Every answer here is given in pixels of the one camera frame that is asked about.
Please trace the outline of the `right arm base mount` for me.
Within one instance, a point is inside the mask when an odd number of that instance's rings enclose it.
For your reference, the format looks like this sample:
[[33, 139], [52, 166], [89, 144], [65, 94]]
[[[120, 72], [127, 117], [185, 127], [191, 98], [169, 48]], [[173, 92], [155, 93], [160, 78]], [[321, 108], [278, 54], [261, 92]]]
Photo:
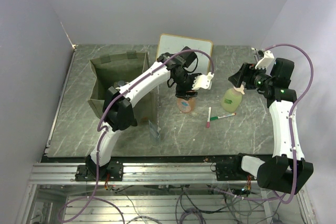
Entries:
[[217, 181], [245, 180], [247, 173], [242, 170], [242, 154], [215, 155], [215, 174]]

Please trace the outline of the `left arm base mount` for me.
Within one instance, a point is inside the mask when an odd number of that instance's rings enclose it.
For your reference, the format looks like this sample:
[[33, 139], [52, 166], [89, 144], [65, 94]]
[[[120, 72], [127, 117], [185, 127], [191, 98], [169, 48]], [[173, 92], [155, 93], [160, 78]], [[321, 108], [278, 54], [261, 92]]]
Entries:
[[[99, 167], [98, 180], [120, 182], [123, 177], [124, 166], [121, 163], [111, 161], [110, 163]], [[95, 163], [79, 165], [75, 174], [77, 182], [95, 182], [97, 176], [97, 166]]]

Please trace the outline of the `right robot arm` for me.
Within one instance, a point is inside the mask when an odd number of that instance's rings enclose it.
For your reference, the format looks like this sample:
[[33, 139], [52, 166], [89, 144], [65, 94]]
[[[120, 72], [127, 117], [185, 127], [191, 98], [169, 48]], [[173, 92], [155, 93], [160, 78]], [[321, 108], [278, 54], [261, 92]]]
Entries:
[[272, 158], [263, 161], [240, 153], [239, 162], [231, 167], [232, 175], [241, 180], [251, 174], [261, 188], [295, 195], [312, 175], [313, 164], [306, 161], [298, 138], [295, 105], [299, 100], [289, 88], [294, 67], [294, 62], [277, 58], [266, 74], [265, 69], [245, 62], [228, 80], [235, 88], [257, 90], [266, 98], [274, 131]]

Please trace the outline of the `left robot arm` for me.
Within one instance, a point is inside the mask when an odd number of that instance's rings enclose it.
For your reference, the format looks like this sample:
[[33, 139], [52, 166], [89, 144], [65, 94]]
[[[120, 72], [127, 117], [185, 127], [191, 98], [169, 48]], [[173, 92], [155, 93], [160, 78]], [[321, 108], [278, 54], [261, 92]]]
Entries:
[[137, 126], [133, 109], [145, 95], [160, 84], [172, 81], [176, 86], [177, 98], [188, 101], [197, 96], [194, 83], [199, 74], [187, 70], [191, 63], [196, 61], [197, 52], [189, 47], [176, 54], [164, 53], [133, 81], [119, 89], [110, 87], [107, 90], [103, 114], [97, 126], [100, 138], [86, 158], [88, 174], [94, 180], [106, 177], [112, 150], [122, 131]]

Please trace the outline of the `orange bottle pink cap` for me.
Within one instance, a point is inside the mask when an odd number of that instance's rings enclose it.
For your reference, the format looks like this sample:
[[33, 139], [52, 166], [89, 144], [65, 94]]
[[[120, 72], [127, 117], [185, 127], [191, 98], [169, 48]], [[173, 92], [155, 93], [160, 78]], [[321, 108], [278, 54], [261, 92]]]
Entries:
[[196, 99], [189, 98], [188, 100], [178, 98], [177, 99], [177, 107], [182, 113], [190, 113], [196, 107]]

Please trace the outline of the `clear bottle black label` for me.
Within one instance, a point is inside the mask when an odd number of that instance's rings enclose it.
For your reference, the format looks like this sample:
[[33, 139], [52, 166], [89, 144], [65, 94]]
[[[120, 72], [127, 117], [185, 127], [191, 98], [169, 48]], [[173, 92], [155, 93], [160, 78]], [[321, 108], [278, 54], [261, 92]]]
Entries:
[[124, 86], [126, 84], [128, 84], [128, 83], [125, 82], [125, 81], [123, 81], [123, 80], [120, 80], [120, 81], [117, 82], [117, 87], [120, 88], [120, 87], [122, 87], [122, 86]]

